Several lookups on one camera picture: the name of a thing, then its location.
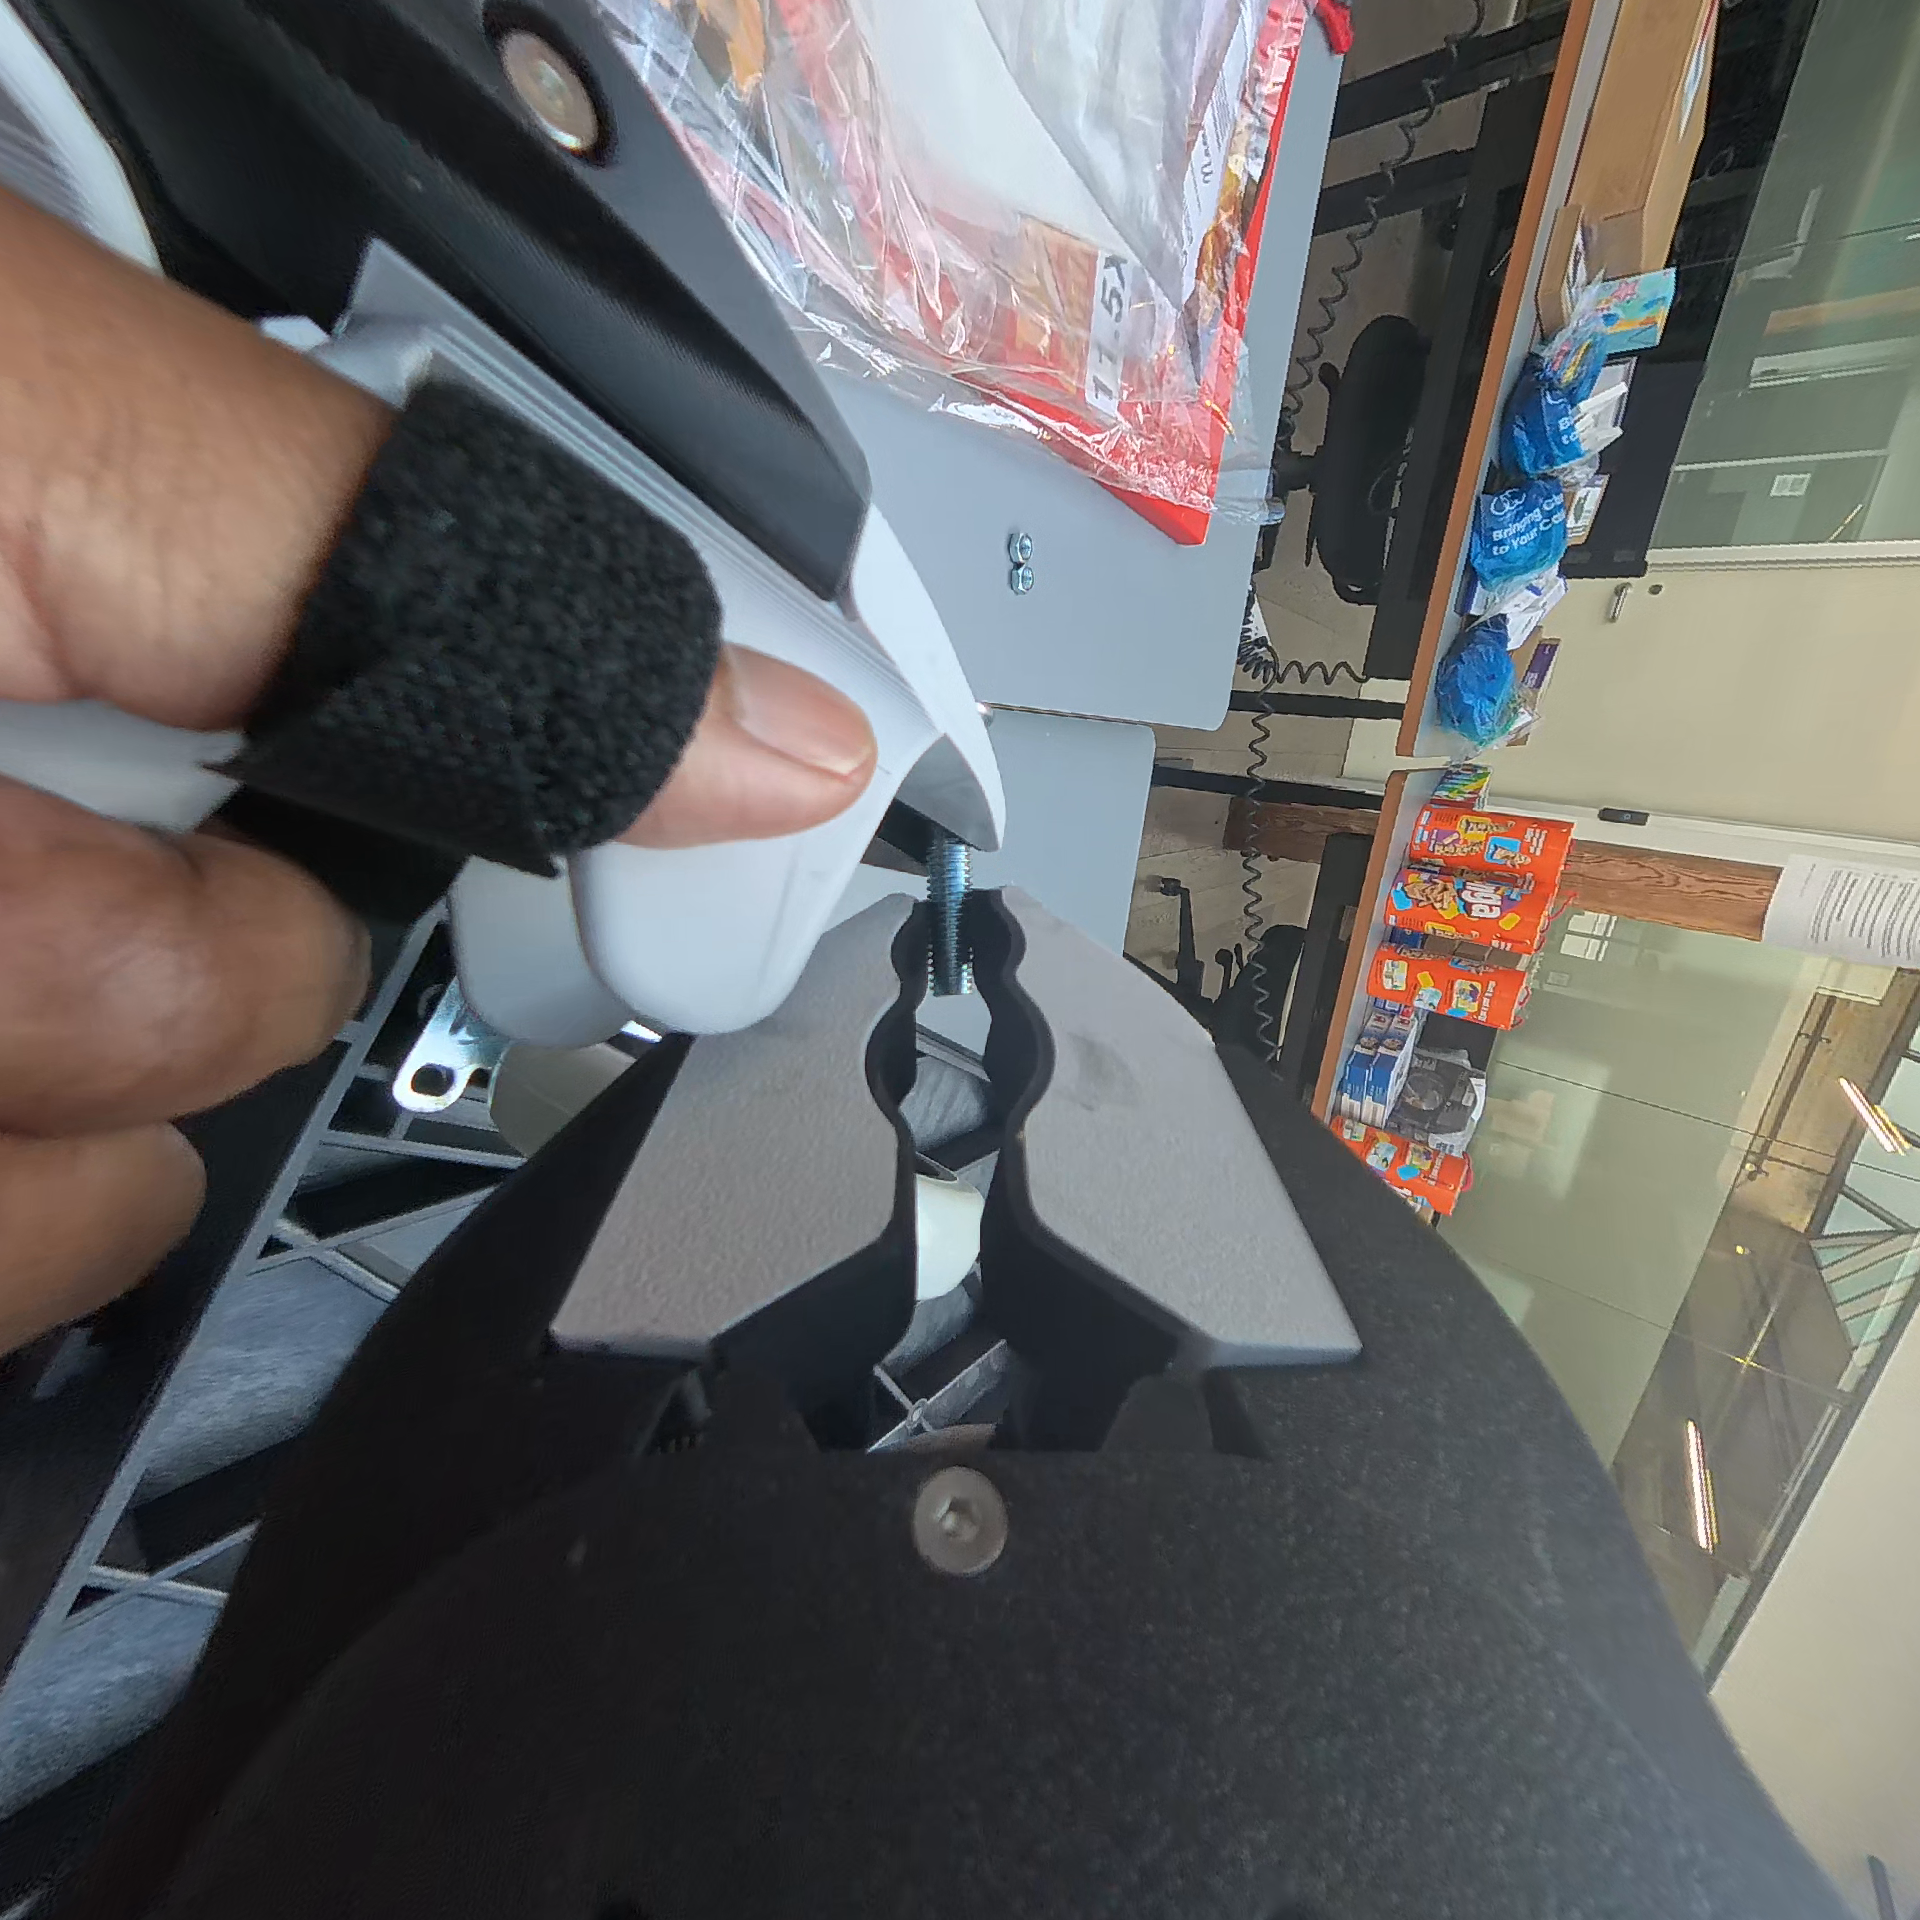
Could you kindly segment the blue plastic bag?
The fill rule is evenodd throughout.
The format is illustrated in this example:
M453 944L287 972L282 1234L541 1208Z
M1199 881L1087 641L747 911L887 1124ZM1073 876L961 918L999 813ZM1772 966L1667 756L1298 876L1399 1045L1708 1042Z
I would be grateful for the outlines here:
M1509 618L1491 613L1464 626L1433 676L1439 723L1475 751L1519 739L1533 712L1509 646Z
M1499 469L1540 477L1573 468L1588 456L1580 408L1589 399L1603 359L1581 347L1564 364L1531 350L1506 396L1499 418Z
M1477 491L1468 529L1468 565L1485 591L1558 569L1569 545L1567 499L1556 474Z

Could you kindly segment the black plastic dolly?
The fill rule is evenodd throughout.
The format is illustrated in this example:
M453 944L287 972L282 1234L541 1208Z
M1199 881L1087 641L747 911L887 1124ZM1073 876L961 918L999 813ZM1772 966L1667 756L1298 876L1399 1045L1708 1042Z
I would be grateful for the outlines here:
M393 1092L449 978L439 914L380 930L342 1033L189 1124L204 1208L157 1271L3 1355L3 1713L76 1635L204 1643L351 1347L517 1165L490 1069Z

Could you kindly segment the grey desk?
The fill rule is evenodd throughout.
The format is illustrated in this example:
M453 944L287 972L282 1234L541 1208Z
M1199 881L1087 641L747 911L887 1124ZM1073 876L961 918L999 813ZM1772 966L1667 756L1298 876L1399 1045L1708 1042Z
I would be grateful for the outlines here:
M1228 710L1337 78L1339 55L1310 19L1265 171L1244 408L1204 541L1163 536L1036 441L824 369L868 460L874 505L919 571L975 699L993 710L1005 827L974 876L1026 889L1108 947L1129 924L1151 728L1211 729ZM1028 594L1005 586L1011 529L1032 539Z

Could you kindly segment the orange snack box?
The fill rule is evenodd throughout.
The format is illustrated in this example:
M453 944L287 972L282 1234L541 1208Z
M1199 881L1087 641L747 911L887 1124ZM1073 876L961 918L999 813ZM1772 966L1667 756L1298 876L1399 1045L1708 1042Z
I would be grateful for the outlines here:
M1401 1011L1509 1032L1526 1016L1531 960L1479 947L1383 941L1372 954L1362 992L1368 999Z
M1410 864L1553 893L1571 852L1571 822L1427 801L1406 843Z
M1427 1218L1447 1218L1475 1183L1468 1154L1456 1154L1423 1139L1412 1139L1352 1115L1335 1115L1332 1134L1379 1182Z
M1513 956L1536 954L1560 898L1523 876L1407 862L1387 886L1382 926Z

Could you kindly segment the white paper sheet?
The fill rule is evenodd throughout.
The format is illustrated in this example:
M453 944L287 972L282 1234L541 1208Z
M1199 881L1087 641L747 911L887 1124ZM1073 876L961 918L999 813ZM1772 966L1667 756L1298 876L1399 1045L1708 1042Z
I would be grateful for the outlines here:
M1761 914L1759 941L1836 961L1918 969L1918 867L1793 853Z

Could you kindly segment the cardboard box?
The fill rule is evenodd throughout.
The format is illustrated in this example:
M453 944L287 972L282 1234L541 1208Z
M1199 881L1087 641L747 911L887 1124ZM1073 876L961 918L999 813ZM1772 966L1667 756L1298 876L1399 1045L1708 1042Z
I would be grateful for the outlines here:
M1717 14L1717 2L1618 10L1567 194L1595 277L1667 263L1706 131Z

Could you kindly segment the person's left hand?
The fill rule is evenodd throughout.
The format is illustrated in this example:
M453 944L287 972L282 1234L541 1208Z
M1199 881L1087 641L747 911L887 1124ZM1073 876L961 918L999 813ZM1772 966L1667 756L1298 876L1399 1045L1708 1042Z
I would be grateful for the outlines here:
M3 702L258 741L475 615L616 638L617 840L762 842L878 765L843 694L722 646L694 555L552 439L422 383L401 410L3 194ZM306 1066L371 941L231 827L159 831L3 780L3 1355L142 1283L206 1171L179 1122Z

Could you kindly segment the clear plastic snack bag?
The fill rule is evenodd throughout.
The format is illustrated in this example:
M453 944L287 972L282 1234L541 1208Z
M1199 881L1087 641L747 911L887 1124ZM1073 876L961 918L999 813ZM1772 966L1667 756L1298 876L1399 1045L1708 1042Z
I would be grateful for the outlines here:
M1179 545L1225 482L1284 127L1345 4L635 2L599 19L821 367Z

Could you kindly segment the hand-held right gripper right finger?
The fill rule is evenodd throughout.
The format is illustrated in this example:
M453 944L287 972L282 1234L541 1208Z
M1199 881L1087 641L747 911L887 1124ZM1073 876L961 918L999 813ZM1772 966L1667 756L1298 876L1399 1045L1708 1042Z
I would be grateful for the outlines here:
M1355 1362L1362 1340L1210 1030L1016 886L974 895L999 1147L986 1316L1026 1448L1146 1420L1214 1446L1208 1379Z

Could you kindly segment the black office chair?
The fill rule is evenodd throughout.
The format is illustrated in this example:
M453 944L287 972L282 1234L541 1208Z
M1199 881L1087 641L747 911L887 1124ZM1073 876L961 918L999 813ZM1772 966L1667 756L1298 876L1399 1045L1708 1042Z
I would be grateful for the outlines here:
M1401 313L1360 328L1343 366L1322 364L1322 436L1312 451L1278 434L1265 495L1275 505L1307 494L1307 555L1335 597L1379 599L1399 490L1427 378L1427 335Z

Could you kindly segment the silver bolt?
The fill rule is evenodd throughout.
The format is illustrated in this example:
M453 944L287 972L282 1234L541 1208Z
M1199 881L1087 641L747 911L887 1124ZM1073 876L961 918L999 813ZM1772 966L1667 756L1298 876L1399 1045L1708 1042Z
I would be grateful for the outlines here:
M947 827L930 827L924 852L924 904L925 981L932 997L960 997L974 992L968 934L971 889L971 846Z

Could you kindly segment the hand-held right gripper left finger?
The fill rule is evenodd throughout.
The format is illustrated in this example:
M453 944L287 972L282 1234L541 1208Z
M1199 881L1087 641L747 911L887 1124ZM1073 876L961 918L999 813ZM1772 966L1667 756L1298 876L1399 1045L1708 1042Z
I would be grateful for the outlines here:
M808 1417L850 1404L915 1303L918 1008L919 905L890 893L771 1016L694 1039L554 1343L750 1371Z

